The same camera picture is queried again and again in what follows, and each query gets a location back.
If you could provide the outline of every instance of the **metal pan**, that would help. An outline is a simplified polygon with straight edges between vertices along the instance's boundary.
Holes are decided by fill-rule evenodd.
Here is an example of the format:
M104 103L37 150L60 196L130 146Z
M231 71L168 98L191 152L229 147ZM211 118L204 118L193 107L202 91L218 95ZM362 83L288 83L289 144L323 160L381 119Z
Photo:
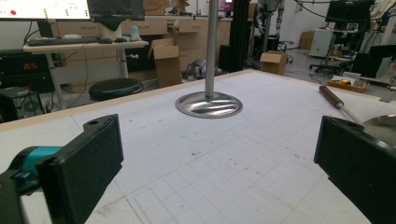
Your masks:
M319 90L336 108L343 109L353 119L353 121L363 126L365 133L370 134L391 147L396 147L396 115L384 115L361 122L355 117L355 115L344 107L344 102L327 87L320 86Z

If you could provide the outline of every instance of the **white screen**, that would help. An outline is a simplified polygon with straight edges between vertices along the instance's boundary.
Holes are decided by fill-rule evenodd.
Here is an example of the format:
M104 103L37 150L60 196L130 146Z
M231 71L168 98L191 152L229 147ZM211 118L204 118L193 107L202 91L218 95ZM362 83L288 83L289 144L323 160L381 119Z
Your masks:
M0 0L0 19L90 18L86 0Z

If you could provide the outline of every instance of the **wooden handle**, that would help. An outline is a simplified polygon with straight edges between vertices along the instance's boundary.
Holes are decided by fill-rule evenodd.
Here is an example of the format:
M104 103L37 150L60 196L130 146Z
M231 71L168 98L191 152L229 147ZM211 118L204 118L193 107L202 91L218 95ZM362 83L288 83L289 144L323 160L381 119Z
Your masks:
M337 108L339 108L341 105L344 105L344 102L340 100L334 93L332 93L331 90L329 90L325 86L320 86L319 90L321 93L323 93L324 96Z

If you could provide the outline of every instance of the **keyboard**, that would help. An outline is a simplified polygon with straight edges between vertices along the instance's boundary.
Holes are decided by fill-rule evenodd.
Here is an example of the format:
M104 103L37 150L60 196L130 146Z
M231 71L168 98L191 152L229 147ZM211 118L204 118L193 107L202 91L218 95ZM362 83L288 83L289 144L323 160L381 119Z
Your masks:
M28 40L26 44L30 47L51 46L51 45L69 45L69 44L90 44L99 41L96 37L82 37L81 39L36 39Z

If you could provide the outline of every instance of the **desk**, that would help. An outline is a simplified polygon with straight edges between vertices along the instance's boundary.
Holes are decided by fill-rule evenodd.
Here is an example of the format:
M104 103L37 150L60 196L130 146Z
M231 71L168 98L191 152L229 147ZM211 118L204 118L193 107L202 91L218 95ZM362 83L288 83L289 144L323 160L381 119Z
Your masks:
M63 146L82 124L118 113L122 169L87 223L369 223L313 162L321 118L343 118L318 85L244 71L215 78L243 110L226 119L180 113L198 80L0 125L0 171L29 146ZM333 89L361 120L396 105ZM23 197L32 223L49 223L43 194Z
M146 41L113 43L113 44L73 44L73 45L54 45L30 47L24 46L23 51L33 54L46 54L49 63L49 71L52 77L53 86L61 109L66 109L67 105L64 101L61 85L73 82L85 82L92 80L89 74L95 74L96 78L114 77L120 74L122 77L128 77L128 69L126 65L124 49L143 48L149 43ZM67 52L67 51L85 51L91 49L117 49L119 52L119 63L95 64L90 66L76 67L55 67L51 58L51 53Z

